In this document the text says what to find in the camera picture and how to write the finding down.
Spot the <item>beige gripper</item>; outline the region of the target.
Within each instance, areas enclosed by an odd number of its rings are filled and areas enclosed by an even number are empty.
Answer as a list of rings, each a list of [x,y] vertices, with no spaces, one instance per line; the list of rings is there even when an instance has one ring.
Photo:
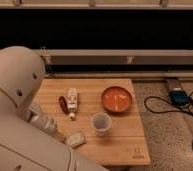
[[[43,132],[54,135],[58,131],[58,124],[52,118],[45,114],[40,107],[30,107],[31,117],[29,123]]]

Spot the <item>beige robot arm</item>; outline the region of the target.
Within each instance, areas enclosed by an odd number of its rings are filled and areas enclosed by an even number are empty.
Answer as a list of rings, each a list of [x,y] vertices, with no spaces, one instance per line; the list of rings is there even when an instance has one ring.
[[[34,51],[0,50],[0,171],[107,171],[28,122],[44,75]]]

